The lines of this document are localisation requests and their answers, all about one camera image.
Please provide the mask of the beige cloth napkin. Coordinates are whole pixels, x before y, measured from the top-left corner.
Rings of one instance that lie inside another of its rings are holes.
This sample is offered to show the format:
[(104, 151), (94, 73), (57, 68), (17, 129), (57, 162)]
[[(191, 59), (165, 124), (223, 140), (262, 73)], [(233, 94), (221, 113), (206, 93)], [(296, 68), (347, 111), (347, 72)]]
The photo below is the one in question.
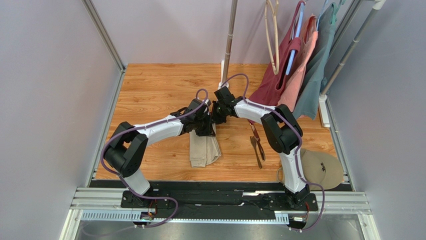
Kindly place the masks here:
[(194, 130), (189, 133), (189, 162), (192, 168), (205, 168), (221, 156), (215, 136), (198, 136)]

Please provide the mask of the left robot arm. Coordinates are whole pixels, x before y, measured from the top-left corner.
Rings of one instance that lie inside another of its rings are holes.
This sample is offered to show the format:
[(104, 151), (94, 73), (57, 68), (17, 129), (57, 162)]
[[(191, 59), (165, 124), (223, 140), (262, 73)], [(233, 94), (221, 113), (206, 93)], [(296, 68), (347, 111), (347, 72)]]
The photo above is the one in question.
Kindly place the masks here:
[(140, 169), (146, 148), (168, 138), (209, 129), (209, 106), (208, 99), (195, 98), (188, 107), (154, 122), (142, 125), (122, 122), (101, 151), (102, 166), (119, 176), (135, 196), (144, 199), (151, 187)]

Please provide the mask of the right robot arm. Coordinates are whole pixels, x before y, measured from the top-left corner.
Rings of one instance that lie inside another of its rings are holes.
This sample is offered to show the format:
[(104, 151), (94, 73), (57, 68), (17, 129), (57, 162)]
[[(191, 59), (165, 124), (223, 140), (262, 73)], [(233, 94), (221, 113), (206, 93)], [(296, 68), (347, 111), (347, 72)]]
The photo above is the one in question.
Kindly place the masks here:
[(292, 208), (301, 205), (310, 194), (303, 174), (300, 148), (303, 131), (289, 108), (267, 106), (238, 98), (225, 86), (214, 92), (212, 121), (225, 123), (228, 116), (247, 119), (263, 126), (270, 147), (278, 153), (284, 175), (284, 191)]

